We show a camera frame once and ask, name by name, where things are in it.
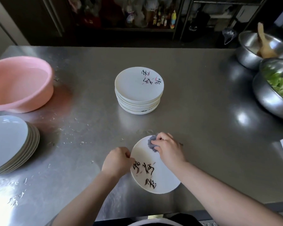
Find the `person's left hand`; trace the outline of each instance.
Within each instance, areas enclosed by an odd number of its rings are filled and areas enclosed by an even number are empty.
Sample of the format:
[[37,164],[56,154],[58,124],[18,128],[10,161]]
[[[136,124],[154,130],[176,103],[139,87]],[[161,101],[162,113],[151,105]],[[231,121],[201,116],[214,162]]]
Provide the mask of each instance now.
[[129,172],[135,162],[134,158],[130,158],[130,152],[126,147],[117,147],[113,149],[106,157],[102,172],[120,179]]

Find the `bowl rim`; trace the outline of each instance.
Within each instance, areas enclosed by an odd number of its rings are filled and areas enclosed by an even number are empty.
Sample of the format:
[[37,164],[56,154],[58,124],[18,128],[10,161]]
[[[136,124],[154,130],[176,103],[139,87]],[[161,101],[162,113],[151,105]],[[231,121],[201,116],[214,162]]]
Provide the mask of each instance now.
[[262,73],[263,65],[265,65],[265,64],[268,63],[268,62],[274,61],[274,60],[283,61],[283,59],[279,59],[279,58],[267,58],[267,59],[263,59],[263,60],[260,62],[260,65],[259,65],[259,73],[258,73],[258,74],[260,74],[260,75],[263,77],[264,81],[265,81],[265,82],[267,83],[267,85],[272,89],[272,91],[274,91],[274,92],[283,100],[283,97],[282,97],[280,94],[278,94],[277,91],[275,91],[275,90],[273,89],[273,87],[269,84],[269,82],[266,80],[266,78],[264,77],[264,75],[263,75],[263,73]]
[[53,79],[53,69],[52,69],[51,65],[48,62],[46,62],[45,60],[43,60],[41,58],[38,58],[38,57],[33,57],[33,56],[14,56],[14,57],[8,57],[8,58],[0,59],[0,63],[5,62],[5,61],[9,61],[9,60],[13,60],[13,59],[38,60],[39,62],[43,62],[50,69],[50,72],[46,72],[48,74],[48,77],[47,77],[45,83],[37,91],[35,91],[33,94],[31,94],[31,95],[29,95],[29,96],[27,96],[27,97],[25,97],[25,98],[23,98],[21,100],[18,100],[18,101],[15,101],[15,102],[11,102],[11,103],[7,103],[7,104],[1,104],[0,105],[0,111],[1,110],[5,110],[6,109],[5,107],[8,107],[9,109],[16,108],[18,106],[21,106],[25,102],[31,100],[32,98],[37,96],[40,92],[42,92],[45,89],[45,87],[48,86],[50,81],[52,81],[52,79]]
[[[251,30],[246,30],[246,31],[243,31],[243,32],[239,33],[239,35],[238,35],[239,44],[240,44],[243,48],[245,48],[246,50],[248,50],[249,52],[251,52],[252,54],[254,54],[255,56],[257,56],[258,58],[260,58],[261,60],[263,60],[264,58],[262,58],[262,57],[258,56],[257,54],[253,53],[250,49],[248,49],[247,46],[245,46],[245,45],[241,42],[240,35],[241,35],[241,34],[246,34],[246,33],[254,33],[254,34],[257,34],[257,32],[254,32],[254,31],[251,31]],[[280,40],[278,37],[275,37],[275,36],[273,36],[273,35],[271,35],[271,34],[267,34],[267,33],[264,33],[264,34],[265,34],[265,35],[268,35],[268,36],[270,36],[270,37],[272,37],[272,38],[274,38],[274,39],[276,39],[278,42],[280,42],[280,43],[283,44],[283,41]]]

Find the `person's left arm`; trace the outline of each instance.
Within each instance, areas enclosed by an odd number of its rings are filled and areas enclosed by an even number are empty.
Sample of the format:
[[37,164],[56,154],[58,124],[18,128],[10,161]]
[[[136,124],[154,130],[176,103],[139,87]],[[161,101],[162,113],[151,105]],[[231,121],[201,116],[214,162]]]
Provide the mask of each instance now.
[[134,163],[128,148],[118,147],[106,157],[102,171],[92,183],[73,199],[46,226],[85,226],[92,225],[102,204],[119,179]]

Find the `forearm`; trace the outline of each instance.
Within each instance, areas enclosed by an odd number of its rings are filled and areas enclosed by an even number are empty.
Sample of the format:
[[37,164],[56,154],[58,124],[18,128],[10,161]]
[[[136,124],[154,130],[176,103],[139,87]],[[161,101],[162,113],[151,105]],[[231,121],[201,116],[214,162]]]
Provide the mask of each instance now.
[[60,211],[53,226],[92,225],[117,182],[117,178],[100,172],[82,193]]
[[282,216],[190,163],[173,172],[222,226],[283,225]]

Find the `person's right arm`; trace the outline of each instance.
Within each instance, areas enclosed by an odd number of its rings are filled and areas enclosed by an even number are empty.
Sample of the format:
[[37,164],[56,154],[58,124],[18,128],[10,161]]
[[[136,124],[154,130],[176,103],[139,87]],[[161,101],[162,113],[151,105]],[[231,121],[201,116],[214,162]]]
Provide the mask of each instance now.
[[217,224],[283,226],[281,215],[187,162],[181,144],[171,134],[159,133],[152,144],[158,145],[155,149],[162,161],[200,201]]

